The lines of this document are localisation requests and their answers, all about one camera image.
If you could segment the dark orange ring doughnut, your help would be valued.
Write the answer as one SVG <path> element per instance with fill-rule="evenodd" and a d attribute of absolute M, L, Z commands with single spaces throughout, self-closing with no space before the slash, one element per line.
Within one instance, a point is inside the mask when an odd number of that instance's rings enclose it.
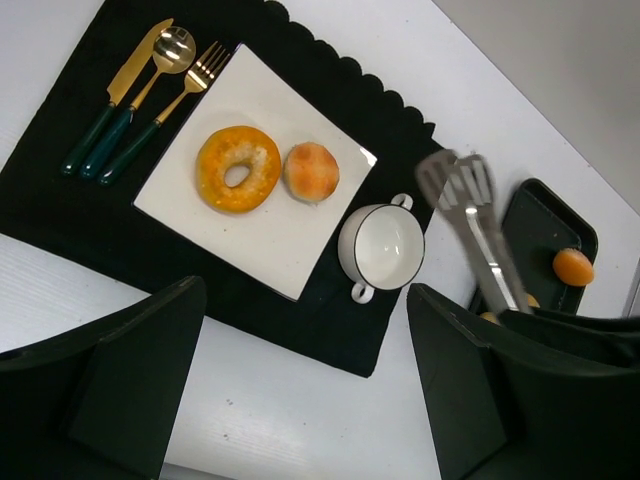
<path fill-rule="evenodd" d="M 211 208 L 244 214 L 260 206 L 281 175 L 279 149 L 263 131 L 231 126 L 214 132 L 196 159 L 196 186 Z"/>

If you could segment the small round bun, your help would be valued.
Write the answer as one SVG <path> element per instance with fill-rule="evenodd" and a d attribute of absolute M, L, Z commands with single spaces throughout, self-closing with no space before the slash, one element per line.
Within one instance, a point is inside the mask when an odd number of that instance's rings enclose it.
<path fill-rule="evenodd" d="M 308 203 L 319 203 L 328 199 L 336 190 L 340 169 L 326 147 L 305 142 L 296 145 L 289 152 L 284 163 L 283 178 L 295 198 Z"/>

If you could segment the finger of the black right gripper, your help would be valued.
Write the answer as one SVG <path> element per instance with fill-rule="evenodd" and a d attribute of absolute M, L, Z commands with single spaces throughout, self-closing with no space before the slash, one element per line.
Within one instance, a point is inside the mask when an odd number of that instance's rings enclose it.
<path fill-rule="evenodd" d="M 564 353 L 622 368 L 639 368 L 639 318 L 601 319 L 534 309 L 498 316 L 510 330 Z"/>

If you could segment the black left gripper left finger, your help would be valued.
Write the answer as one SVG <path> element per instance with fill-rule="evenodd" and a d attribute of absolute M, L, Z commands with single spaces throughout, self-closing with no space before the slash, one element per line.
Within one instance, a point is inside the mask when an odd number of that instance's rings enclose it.
<path fill-rule="evenodd" d="M 206 304 L 191 276 L 2 353 L 2 478 L 158 478 Z"/>

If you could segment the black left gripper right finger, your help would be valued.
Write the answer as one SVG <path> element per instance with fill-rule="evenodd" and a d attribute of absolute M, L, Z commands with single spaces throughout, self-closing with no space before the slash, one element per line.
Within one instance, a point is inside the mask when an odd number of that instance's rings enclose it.
<path fill-rule="evenodd" d="M 558 351 L 424 284 L 410 333 L 445 479 L 635 479 L 639 368 Z"/>

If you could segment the steel serving tongs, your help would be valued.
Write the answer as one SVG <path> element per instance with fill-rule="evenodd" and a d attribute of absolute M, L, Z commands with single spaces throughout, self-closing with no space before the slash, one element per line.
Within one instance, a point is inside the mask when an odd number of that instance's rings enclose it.
<path fill-rule="evenodd" d="M 429 205 L 457 234 L 486 305 L 530 314 L 527 293 L 494 208 L 494 186 L 485 158 L 440 150 L 418 163 L 417 184 Z"/>

